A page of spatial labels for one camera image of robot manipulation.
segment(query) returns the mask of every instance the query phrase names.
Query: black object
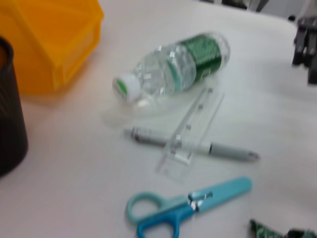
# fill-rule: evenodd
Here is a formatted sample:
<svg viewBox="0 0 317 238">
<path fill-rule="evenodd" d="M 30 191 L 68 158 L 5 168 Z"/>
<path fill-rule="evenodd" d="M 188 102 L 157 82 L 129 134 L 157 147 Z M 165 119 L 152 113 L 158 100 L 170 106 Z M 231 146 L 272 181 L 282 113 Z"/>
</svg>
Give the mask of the black object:
<svg viewBox="0 0 317 238">
<path fill-rule="evenodd" d="M 243 1 L 235 1 L 235 0 L 222 0 L 222 5 L 237 7 L 241 9 L 248 9 L 248 7 L 243 3 Z"/>
<path fill-rule="evenodd" d="M 317 85 L 317 17 L 304 17 L 298 20 L 298 30 L 294 39 L 295 52 L 293 65 L 309 67 L 308 83 Z"/>
<path fill-rule="evenodd" d="M 256 9 L 256 12 L 261 12 L 263 8 L 267 5 L 269 0 L 260 0 L 259 5 Z"/>
<path fill-rule="evenodd" d="M 294 21 L 296 20 L 296 16 L 295 16 L 295 15 L 290 15 L 290 16 L 288 17 L 288 20 L 294 22 Z"/>
<path fill-rule="evenodd" d="M 28 140 L 13 67 L 13 49 L 0 37 L 0 176 L 25 157 Z"/>
<path fill-rule="evenodd" d="M 285 238 L 316 238 L 312 231 L 290 230 Z"/>
</svg>

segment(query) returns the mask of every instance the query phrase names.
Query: pen holder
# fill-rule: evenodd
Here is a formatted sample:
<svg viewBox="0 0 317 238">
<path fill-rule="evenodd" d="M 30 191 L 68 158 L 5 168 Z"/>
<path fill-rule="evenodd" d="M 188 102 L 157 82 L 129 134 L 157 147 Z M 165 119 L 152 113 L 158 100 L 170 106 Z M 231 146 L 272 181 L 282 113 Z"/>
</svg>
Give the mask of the pen holder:
<svg viewBox="0 0 317 238">
<path fill-rule="evenodd" d="M 13 49 L 0 37 L 0 176 L 13 170 L 28 149 L 13 67 Z"/>
</svg>

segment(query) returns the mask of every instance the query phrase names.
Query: clear ruler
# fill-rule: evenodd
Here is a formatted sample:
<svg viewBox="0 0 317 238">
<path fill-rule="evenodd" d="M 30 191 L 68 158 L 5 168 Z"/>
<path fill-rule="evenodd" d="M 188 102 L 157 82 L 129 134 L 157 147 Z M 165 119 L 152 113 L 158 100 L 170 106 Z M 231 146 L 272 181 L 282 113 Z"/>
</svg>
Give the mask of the clear ruler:
<svg viewBox="0 0 317 238">
<path fill-rule="evenodd" d="M 166 143 L 158 173 L 183 182 L 197 151 L 224 97 L 212 88 L 204 88 L 176 131 Z"/>
</svg>

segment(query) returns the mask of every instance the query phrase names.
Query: bottle cap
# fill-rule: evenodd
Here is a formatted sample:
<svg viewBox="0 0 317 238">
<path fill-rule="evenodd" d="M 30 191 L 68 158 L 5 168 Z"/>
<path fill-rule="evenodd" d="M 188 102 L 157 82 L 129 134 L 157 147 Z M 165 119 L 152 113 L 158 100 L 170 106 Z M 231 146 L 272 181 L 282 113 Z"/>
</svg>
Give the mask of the bottle cap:
<svg viewBox="0 0 317 238">
<path fill-rule="evenodd" d="M 141 96 L 140 81 L 132 73 L 125 73 L 115 78 L 112 86 L 116 95 L 126 103 L 133 103 Z"/>
</svg>

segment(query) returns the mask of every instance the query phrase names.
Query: yellow container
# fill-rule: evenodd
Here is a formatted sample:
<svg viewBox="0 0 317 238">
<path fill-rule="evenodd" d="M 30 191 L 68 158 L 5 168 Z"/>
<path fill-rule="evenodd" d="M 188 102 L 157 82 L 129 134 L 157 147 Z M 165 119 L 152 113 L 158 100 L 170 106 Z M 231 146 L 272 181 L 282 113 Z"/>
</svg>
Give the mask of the yellow container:
<svg viewBox="0 0 317 238">
<path fill-rule="evenodd" d="M 66 85 L 98 44 L 103 17 L 97 0 L 0 0 L 20 93 Z"/>
</svg>

